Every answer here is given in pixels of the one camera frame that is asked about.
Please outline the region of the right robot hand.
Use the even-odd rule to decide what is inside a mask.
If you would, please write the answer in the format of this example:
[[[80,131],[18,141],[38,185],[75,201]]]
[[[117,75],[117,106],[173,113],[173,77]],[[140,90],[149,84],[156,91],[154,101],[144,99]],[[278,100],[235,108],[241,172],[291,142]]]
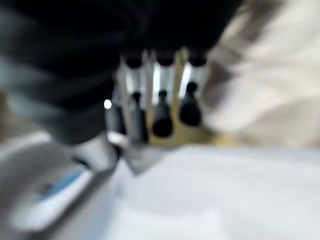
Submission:
[[[0,91],[11,109],[69,147],[93,170],[115,165],[104,101],[121,62],[142,72],[142,54],[163,68],[180,48],[201,66],[239,0],[3,0]]]

